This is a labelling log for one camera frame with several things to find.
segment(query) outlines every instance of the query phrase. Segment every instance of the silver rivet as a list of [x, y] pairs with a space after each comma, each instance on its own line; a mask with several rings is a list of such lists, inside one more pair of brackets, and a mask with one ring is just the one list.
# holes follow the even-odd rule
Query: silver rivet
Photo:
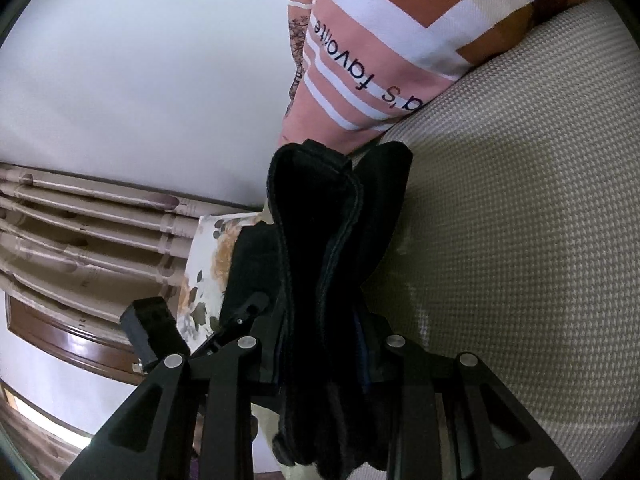
[[167, 368], [177, 368], [182, 364], [182, 361], [184, 361], [184, 359], [181, 355], [171, 354], [164, 358], [164, 366]]
[[253, 348], [258, 340], [250, 335], [245, 335], [238, 339], [238, 346], [243, 350], [248, 350], [249, 348]]
[[462, 354], [460, 356], [460, 362], [470, 368], [478, 364], [478, 358], [473, 354]]
[[404, 346], [404, 343], [406, 343], [404, 337], [398, 334], [392, 334], [386, 338], [386, 344], [388, 344], [392, 348], [402, 348]]

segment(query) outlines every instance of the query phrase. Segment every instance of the woven upholstery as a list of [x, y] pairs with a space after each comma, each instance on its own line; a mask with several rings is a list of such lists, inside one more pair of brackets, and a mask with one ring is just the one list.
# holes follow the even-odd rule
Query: woven upholstery
[[432, 352], [476, 352], [600, 478], [640, 419], [640, 52], [625, 26], [606, 0], [568, 10], [383, 140], [415, 159], [370, 307]]

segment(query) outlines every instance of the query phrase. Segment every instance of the bright light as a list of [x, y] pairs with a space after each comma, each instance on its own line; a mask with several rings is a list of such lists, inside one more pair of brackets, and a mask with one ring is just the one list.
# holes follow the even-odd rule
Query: bright light
[[78, 435], [77, 433], [69, 431], [67, 428], [63, 428], [59, 424], [56, 424], [52, 420], [49, 420], [46, 416], [38, 413], [31, 406], [28, 406], [22, 400], [18, 399], [18, 397], [15, 397], [15, 405], [18, 408], [18, 412], [28, 418], [31, 422], [40, 426], [43, 430], [49, 431], [49, 433], [54, 434], [65, 442], [68, 442], [72, 446], [84, 449], [91, 442], [90, 438]]

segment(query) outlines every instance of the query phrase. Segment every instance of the white wall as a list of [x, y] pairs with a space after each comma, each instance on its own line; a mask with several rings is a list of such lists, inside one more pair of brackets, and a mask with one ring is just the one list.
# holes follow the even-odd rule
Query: white wall
[[94, 434], [133, 391], [65, 363], [8, 331], [0, 291], [0, 378], [47, 413]]
[[0, 160], [261, 203], [287, 0], [33, 0], [0, 49]]

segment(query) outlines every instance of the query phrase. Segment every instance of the checkered pillow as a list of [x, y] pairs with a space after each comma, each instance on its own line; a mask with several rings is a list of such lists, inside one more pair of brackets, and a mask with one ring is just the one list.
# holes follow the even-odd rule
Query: checkered pillow
[[343, 153], [585, 0], [289, 0], [298, 66], [281, 142]]

